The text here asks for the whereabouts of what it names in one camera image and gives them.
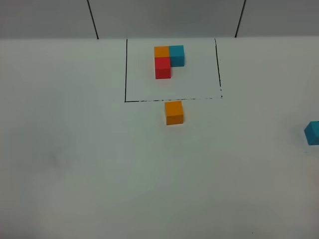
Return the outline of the orange template block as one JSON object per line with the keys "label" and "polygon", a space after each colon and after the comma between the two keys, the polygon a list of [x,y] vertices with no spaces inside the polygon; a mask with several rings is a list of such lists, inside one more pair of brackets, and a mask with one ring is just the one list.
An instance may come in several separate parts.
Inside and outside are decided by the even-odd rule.
{"label": "orange template block", "polygon": [[156,46],[154,47],[154,57],[155,58],[165,58],[169,57],[169,47],[168,46]]}

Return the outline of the red template block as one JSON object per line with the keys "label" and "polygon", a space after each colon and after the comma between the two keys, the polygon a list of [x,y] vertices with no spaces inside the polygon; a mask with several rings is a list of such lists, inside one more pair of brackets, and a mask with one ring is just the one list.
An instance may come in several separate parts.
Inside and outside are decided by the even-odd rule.
{"label": "red template block", "polygon": [[169,57],[155,58],[155,77],[156,79],[171,78],[171,65]]}

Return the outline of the blue template block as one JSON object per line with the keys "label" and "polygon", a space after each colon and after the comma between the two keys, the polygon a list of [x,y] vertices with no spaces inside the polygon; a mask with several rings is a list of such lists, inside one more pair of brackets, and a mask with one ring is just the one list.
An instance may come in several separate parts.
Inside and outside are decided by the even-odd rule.
{"label": "blue template block", "polygon": [[169,46],[169,56],[171,67],[183,67],[185,65],[184,46]]}

